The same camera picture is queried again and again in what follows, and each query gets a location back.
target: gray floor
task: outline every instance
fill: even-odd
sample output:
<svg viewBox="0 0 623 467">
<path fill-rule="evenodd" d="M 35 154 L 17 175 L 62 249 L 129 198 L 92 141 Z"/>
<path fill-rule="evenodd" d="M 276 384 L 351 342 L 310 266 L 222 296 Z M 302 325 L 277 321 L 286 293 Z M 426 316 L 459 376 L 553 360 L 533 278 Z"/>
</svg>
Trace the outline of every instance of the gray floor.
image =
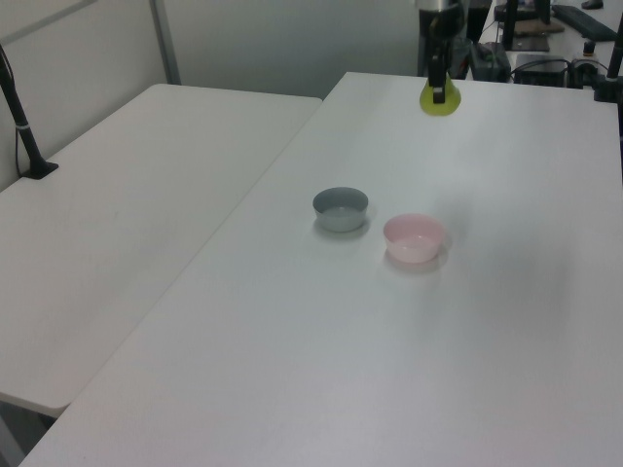
<svg viewBox="0 0 623 467">
<path fill-rule="evenodd" d="M 52 418 L 0 403 L 0 467 L 17 467 L 52 423 Z"/>
</svg>

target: bowl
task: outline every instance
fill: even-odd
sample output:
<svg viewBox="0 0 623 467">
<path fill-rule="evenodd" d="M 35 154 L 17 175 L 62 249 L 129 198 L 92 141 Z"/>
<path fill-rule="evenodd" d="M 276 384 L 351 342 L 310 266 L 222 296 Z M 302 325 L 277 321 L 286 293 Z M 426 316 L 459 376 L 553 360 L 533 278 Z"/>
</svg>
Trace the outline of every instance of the bowl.
<svg viewBox="0 0 623 467">
<path fill-rule="evenodd" d="M 444 228 L 424 214 L 402 214 L 387 221 L 383 229 L 387 252 L 402 263 L 425 263 L 439 252 Z"/>
<path fill-rule="evenodd" d="M 313 199 L 318 223 L 331 232 L 350 232 L 361 227 L 367 208 L 368 197 L 355 188 L 330 188 Z"/>
</svg>

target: microphone stand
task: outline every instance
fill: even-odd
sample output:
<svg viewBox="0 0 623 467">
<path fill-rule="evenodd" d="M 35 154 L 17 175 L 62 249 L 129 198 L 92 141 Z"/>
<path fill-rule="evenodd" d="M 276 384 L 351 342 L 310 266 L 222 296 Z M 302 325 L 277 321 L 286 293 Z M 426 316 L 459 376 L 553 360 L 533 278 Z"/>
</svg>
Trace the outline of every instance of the microphone stand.
<svg viewBox="0 0 623 467">
<path fill-rule="evenodd" d="M 30 124 L 23 112 L 21 103 L 19 102 L 18 92 L 16 91 L 16 83 L 9 66 L 8 59 L 4 54 L 2 46 L 0 46 L 0 86 L 4 97 L 7 99 L 13 120 L 16 123 L 16 130 L 21 137 L 28 158 L 30 159 L 30 170 L 24 172 L 21 176 L 41 180 L 43 177 L 58 168 L 58 164 L 47 162 L 41 157 L 35 137 L 30 129 Z"/>
</svg>

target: pink bowl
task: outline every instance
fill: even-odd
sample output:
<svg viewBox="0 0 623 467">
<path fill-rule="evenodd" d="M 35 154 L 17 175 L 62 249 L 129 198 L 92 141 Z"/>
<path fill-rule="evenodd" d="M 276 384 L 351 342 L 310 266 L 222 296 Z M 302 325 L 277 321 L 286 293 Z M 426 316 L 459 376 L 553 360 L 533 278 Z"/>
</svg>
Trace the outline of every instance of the pink bowl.
<svg viewBox="0 0 623 467">
<path fill-rule="evenodd" d="M 387 252 L 403 263 L 432 260 L 444 241 L 443 226 L 424 214 L 402 214 L 387 221 L 383 229 Z"/>
</svg>

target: white wall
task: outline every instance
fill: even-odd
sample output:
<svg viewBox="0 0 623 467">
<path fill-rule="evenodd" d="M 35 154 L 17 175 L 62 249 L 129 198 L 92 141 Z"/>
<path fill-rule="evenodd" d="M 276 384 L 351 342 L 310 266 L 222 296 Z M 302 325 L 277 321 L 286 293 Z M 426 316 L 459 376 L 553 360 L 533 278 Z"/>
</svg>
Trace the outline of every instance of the white wall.
<svg viewBox="0 0 623 467">
<path fill-rule="evenodd" d="M 97 0 L 4 49 L 44 158 L 149 86 L 165 82 L 149 0 Z M 15 127 L 0 100 L 3 190 L 17 176 Z M 24 170 L 27 159 L 20 151 Z"/>
<path fill-rule="evenodd" d="M 324 98 L 346 71 L 415 75 L 413 0 L 162 0 L 184 85 Z"/>
</svg>

